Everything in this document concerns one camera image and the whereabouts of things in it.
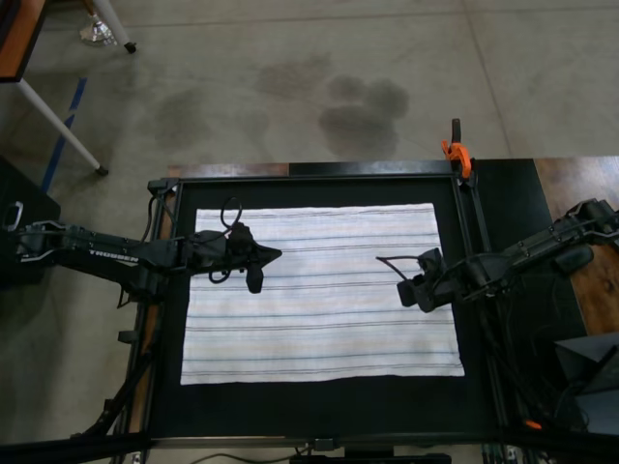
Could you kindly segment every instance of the orange object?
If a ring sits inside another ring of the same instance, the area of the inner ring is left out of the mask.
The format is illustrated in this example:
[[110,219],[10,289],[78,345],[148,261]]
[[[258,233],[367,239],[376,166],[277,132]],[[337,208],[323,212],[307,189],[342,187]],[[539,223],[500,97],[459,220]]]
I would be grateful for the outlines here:
[[449,161],[460,161],[462,166],[462,179],[471,177],[471,157],[468,155],[468,149],[461,143],[460,120],[452,120],[452,144],[449,145],[447,140],[441,143],[445,158]]
[[534,420],[527,419],[524,424],[529,428],[533,428],[535,430],[542,430],[542,426]]

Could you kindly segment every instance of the towel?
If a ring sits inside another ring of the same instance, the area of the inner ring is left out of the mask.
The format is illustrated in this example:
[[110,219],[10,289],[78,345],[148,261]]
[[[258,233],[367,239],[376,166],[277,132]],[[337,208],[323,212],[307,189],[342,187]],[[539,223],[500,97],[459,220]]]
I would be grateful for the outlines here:
[[[192,278],[182,385],[464,375],[451,306],[403,307],[400,277],[375,259],[440,247],[431,204],[245,210],[241,221],[283,255],[258,295],[239,272]],[[221,230],[220,211],[198,210],[195,230]]]

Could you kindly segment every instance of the wooden table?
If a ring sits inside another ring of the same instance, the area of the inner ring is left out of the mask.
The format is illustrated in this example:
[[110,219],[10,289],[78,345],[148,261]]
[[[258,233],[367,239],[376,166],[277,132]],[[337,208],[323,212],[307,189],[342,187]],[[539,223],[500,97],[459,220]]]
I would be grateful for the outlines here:
[[[537,159],[535,164],[553,219],[590,198],[619,209],[619,157]],[[619,254],[610,246],[593,249],[593,262],[572,277],[580,311],[589,334],[619,332]]]
[[[23,78],[30,55],[44,23],[46,4],[47,0],[21,0],[11,30],[0,48],[0,83],[16,85],[26,99],[43,113],[47,121],[60,131],[77,152],[95,168],[96,172],[104,176],[107,174],[107,170],[101,166]],[[129,53],[134,53],[135,43],[130,42],[127,33],[118,20],[118,16],[109,4],[109,0],[95,0],[95,4],[109,23],[114,36],[125,45]]]
[[[572,206],[589,198],[606,199],[619,207],[619,157],[592,159],[538,159],[535,161],[547,206],[553,218],[564,215]],[[226,164],[172,166],[168,177],[286,177],[289,164]],[[174,199],[168,199],[173,208]],[[162,238],[168,238],[171,223],[163,217]],[[610,246],[595,246],[595,260],[573,276],[573,285],[589,334],[619,332],[619,254]],[[144,351],[152,340],[159,308],[152,305],[146,315]],[[143,430],[148,391],[148,376],[136,389],[130,417],[130,432]]]

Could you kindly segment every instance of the clamp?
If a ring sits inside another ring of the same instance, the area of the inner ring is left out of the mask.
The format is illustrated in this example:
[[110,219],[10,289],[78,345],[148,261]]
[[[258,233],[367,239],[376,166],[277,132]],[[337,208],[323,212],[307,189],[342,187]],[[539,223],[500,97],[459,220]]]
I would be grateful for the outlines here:
[[447,140],[441,142],[445,158],[449,161],[460,162],[460,175],[463,180],[468,180],[471,177],[472,165],[471,158],[468,155],[467,148],[462,145],[462,131],[460,129],[460,120],[452,119],[452,144],[448,145]]

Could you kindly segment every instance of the chair leg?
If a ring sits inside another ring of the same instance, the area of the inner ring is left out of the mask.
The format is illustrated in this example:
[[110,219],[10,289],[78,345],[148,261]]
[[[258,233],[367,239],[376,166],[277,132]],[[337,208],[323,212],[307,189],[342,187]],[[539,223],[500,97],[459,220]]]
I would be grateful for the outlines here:
[[116,42],[122,44],[129,53],[135,53],[135,42],[131,42],[125,28],[118,19],[116,12],[109,3],[109,0],[93,0],[95,7],[107,22],[107,26],[112,30],[112,34],[116,38]]
[[69,130],[69,128],[64,125],[60,118],[56,116],[56,114],[51,110],[49,106],[47,106],[47,103],[45,103],[44,100],[39,97],[39,94],[37,94],[33,90],[33,88],[30,87],[30,85],[28,84],[28,82],[25,81],[25,79],[21,79],[16,85],[19,90],[21,90],[26,99],[28,99],[32,104],[34,104],[35,107],[45,116],[47,121],[49,121],[54,128],[58,129],[62,136],[65,137],[67,141],[74,146],[77,152],[80,153],[84,157],[84,159],[95,168],[97,174],[101,176],[106,176],[108,174],[107,169],[101,166],[99,162],[95,159],[95,157],[93,157],[92,154],[88,150],[86,150],[86,147],[81,144],[77,137],[75,137],[75,135]]

